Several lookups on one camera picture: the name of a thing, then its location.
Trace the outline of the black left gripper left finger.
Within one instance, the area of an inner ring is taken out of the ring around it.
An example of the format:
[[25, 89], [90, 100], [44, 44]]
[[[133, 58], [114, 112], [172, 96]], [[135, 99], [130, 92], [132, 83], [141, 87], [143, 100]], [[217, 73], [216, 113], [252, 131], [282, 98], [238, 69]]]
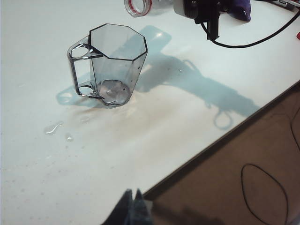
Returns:
[[131, 209], [132, 203], [132, 190], [127, 189], [103, 224], [126, 225], [128, 223], [129, 210]]

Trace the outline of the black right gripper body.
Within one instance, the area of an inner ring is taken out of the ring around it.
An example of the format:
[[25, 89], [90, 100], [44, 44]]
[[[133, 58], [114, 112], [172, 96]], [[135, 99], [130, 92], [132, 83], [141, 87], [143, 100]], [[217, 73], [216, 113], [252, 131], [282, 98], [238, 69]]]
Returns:
[[220, 12], [227, 11], [230, 5], [230, 0], [185, 0], [184, 16], [195, 23], [207, 23], [218, 20]]

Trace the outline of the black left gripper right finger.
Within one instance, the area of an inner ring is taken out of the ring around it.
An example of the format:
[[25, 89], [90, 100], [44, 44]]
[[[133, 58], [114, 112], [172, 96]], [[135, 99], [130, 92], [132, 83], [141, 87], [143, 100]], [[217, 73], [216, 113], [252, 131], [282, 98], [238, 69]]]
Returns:
[[140, 189], [137, 189], [133, 201], [133, 224], [152, 225], [153, 220]]

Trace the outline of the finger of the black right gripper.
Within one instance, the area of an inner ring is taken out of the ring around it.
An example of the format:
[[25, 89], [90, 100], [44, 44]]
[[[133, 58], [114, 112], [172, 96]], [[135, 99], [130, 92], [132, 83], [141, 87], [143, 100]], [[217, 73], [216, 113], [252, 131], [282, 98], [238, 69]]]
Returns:
[[197, 16], [194, 21], [196, 24], [200, 24], [207, 35], [207, 40], [215, 41], [219, 38], [218, 27], [219, 27], [220, 14], [204, 16]]

